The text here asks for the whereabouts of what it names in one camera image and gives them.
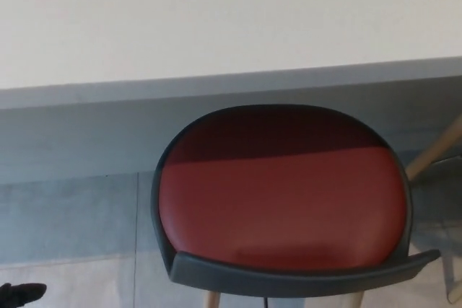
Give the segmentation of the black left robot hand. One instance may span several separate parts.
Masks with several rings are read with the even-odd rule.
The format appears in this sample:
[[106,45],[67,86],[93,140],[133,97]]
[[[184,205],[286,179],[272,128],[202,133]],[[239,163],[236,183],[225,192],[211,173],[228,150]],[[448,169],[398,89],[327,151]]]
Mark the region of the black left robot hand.
[[43,297],[47,291],[44,283],[23,283],[12,285],[5,283],[0,288],[1,308],[17,308],[35,302]]

